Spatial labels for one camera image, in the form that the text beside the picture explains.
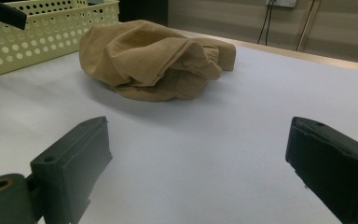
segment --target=wall outlet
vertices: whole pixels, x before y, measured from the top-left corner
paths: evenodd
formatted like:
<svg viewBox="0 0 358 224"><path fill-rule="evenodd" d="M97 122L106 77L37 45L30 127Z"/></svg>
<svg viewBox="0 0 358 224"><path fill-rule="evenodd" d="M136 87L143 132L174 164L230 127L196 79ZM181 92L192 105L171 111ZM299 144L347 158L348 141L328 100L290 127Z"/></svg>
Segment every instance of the wall outlet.
<svg viewBox="0 0 358 224"><path fill-rule="evenodd" d="M269 1L273 1L274 2L273 6L276 6L276 7L278 7L281 4L281 0L266 0L267 6L269 5Z"/></svg>
<svg viewBox="0 0 358 224"><path fill-rule="evenodd" d="M269 1L273 1L275 7L295 7L296 0L266 0L266 5L269 5Z"/></svg>
<svg viewBox="0 0 358 224"><path fill-rule="evenodd" d="M280 7L295 7L296 0L281 0Z"/></svg>

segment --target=white table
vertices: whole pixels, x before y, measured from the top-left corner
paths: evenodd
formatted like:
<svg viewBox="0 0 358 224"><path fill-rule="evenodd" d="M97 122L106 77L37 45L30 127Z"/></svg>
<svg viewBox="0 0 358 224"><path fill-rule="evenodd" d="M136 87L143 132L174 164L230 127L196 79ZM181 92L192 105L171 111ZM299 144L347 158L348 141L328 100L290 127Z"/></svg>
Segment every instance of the white table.
<svg viewBox="0 0 358 224"><path fill-rule="evenodd" d="M81 224L334 224L284 154L294 116L358 141L358 71L238 47L199 98L145 103L84 75L73 53L0 76L0 175L30 174L98 116L114 158Z"/></svg>

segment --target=white wall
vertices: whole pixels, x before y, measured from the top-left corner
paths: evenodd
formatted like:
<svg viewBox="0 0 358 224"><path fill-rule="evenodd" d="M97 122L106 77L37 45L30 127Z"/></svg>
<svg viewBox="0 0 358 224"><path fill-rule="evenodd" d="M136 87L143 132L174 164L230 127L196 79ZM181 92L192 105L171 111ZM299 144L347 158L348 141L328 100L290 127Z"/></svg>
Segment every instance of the white wall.
<svg viewBox="0 0 358 224"><path fill-rule="evenodd" d="M296 50L298 32L308 15L310 1L297 0L295 8L273 8L269 46ZM265 3L265 0L169 0L168 24L176 29L256 43L265 18ZM322 0L304 51L358 62L358 0Z"/></svg>

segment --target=beige towel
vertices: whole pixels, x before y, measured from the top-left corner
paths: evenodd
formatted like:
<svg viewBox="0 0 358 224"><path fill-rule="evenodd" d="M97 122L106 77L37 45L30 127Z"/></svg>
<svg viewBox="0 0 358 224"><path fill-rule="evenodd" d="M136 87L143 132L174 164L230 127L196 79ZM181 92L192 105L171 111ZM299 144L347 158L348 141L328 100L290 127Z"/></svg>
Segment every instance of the beige towel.
<svg viewBox="0 0 358 224"><path fill-rule="evenodd" d="M84 72L124 97L141 101L193 99L206 80L232 70L235 47L208 38L189 39L149 22L93 26L80 39Z"/></svg>

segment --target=plastic basket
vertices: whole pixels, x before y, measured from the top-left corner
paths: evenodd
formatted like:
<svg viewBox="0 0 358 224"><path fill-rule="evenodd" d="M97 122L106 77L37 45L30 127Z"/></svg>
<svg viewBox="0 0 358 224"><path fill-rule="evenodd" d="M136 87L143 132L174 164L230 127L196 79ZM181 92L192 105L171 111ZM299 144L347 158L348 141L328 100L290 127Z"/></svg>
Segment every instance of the plastic basket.
<svg viewBox="0 0 358 224"><path fill-rule="evenodd" d="M0 74L75 52L92 25L118 23L118 1L94 6L84 0L7 4L28 17L25 30L0 22Z"/></svg>

